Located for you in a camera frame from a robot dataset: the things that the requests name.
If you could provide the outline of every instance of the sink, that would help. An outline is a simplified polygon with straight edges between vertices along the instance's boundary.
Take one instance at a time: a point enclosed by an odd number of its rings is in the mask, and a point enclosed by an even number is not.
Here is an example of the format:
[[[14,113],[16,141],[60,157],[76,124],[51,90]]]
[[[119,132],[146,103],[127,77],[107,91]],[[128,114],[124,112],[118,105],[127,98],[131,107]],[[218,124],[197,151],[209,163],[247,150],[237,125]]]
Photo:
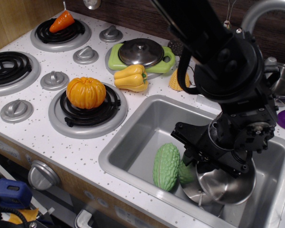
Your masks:
[[[170,191],[153,184],[152,170],[157,150],[173,143],[182,157],[185,148],[170,136],[177,122],[206,125],[216,116],[174,99],[147,97],[99,155],[107,173],[136,186],[214,228],[276,228],[285,203],[285,140],[274,137],[269,149],[255,153],[256,187],[239,205],[217,205],[201,209],[190,200],[179,183]]]

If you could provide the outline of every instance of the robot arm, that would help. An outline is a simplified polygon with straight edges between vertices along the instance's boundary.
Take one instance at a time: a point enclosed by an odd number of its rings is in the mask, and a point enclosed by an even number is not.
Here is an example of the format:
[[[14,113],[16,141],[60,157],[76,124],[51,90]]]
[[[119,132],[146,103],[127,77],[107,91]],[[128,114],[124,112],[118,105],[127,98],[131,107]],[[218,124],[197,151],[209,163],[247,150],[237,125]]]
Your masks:
[[[183,161],[199,161],[203,172],[223,169],[237,177],[248,172],[253,152],[267,149],[274,137],[277,107],[270,89],[278,68],[266,68],[254,37],[229,31],[206,0],[151,0],[184,44],[178,68],[180,86],[218,102],[222,113],[207,126],[177,123],[172,136],[185,144]],[[194,57],[195,88],[185,73]],[[266,79],[265,73],[273,72]]]

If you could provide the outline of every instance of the toy pot lid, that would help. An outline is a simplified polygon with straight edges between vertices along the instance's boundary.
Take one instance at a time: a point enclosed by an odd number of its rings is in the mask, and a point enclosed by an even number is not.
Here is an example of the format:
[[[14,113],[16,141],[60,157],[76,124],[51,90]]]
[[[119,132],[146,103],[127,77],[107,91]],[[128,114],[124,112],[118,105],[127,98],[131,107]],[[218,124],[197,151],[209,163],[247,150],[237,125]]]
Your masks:
[[[137,38],[126,41],[120,47],[118,56],[126,65],[141,64],[148,68],[162,60],[164,51],[161,45],[151,39]]]

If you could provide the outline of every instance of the white speckled countertop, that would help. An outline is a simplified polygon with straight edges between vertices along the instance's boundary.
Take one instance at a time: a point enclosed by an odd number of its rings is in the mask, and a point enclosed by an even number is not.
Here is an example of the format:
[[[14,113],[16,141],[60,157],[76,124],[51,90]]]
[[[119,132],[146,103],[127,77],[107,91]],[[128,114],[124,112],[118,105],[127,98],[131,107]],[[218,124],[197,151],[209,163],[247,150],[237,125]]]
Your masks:
[[[121,126],[107,135],[87,140],[65,137],[56,132],[51,126],[48,119],[48,107],[52,98],[59,91],[51,92],[41,88],[40,80],[45,74],[53,70],[62,71],[69,76],[70,80],[75,77],[88,76],[114,85],[113,75],[106,70],[104,60],[108,50],[116,43],[104,43],[99,39],[100,32],[109,28],[111,24],[77,13],[72,13],[72,15],[75,19],[84,21],[92,30],[91,38],[80,48],[59,53],[41,51],[31,44],[29,32],[0,50],[0,52],[21,51],[29,53],[34,56],[41,65],[40,76],[31,86],[18,93],[0,97],[0,110],[8,102],[17,99],[27,100],[31,102],[34,107],[32,116],[21,123],[5,123],[0,118],[0,135],[11,139],[13,142],[16,142],[38,156],[69,170],[76,176],[114,195],[138,210],[144,211],[167,226],[181,228],[209,227],[192,216],[176,210],[160,199],[105,173],[101,169],[98,164],[98,156]],[[131,29],[117,28],[123,32],[123,39],[120,42],[134,38],[150,38],[163,46],[167,46],[169,42],[168,40]],[[73,61],[74,52],[88,45],[98,52],[99,59],[90,65],[79,65],[75,63]],[[128,103],[126,120],[134,113],[146,97],[157,94],[171,97],[214,114],[219,114],[219,110],[196,102],[195,95],[189,95],[183,91],[177,92],[169,88],[170,75],[176,69],[176,66],[174,66],[170,72],[149,80],[149,87],[144,92],[135,93],[126,90],[123,91]],[[277,126],[275,135],[285,139],[285,130]],[[285,208],[279,227],[285,228]]]

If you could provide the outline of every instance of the burner coil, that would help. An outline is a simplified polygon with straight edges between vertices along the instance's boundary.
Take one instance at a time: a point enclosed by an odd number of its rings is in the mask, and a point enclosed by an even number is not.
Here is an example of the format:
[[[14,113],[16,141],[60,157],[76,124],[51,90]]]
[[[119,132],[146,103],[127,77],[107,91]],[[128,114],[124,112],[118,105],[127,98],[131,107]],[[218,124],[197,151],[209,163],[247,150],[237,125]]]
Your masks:
[[[64,92],[60,98],[60,106],[66,114],[65,122],[69,127],[76,126],[94,126],[113,118],[118,107],[121,105],[113,89],[106,86],[106,97],[104,102],[97,108],[81,109],[73,106],[67,98],[67,93]]]
[[[61,43],[65,41],[70,41],[74,39],[78,34],[85,33],[85,27],[80,23],[80,21],[75,20],[75,23],[68,26],[67,28],[58,31],[56,33],[51,33],[49,28],[54,23],[56,18],[47,20],[41,23],[36,29],[36,35],[45,44],[47,43]]]
[[[32,71],[29,58],[20,52],[0,52],[0,85],[14,82]]]

